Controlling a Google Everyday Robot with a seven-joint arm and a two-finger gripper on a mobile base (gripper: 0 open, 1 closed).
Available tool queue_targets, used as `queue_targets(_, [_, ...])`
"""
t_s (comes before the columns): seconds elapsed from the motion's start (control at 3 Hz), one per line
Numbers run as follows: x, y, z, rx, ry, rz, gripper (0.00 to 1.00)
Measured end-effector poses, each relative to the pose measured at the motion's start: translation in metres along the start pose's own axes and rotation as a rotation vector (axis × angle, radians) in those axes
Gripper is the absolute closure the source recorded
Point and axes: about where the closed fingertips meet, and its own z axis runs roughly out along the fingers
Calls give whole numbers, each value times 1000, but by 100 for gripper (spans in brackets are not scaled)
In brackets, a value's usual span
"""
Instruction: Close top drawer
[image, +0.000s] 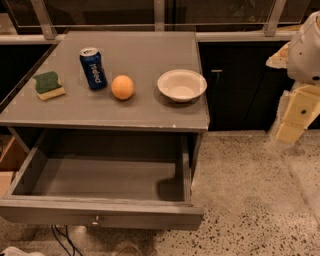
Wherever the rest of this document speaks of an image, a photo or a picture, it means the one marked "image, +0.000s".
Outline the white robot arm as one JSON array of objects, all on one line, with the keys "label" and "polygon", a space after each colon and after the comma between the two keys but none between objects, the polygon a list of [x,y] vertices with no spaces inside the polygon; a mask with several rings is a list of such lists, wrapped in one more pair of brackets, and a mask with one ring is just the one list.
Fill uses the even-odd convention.
[{"label": "white robot arm", "polygon": [[294,144],[320,113],[320,11],[312,13],[266,65],[286,69],[294,80],[280,100],[273,128],[277,141]]}]

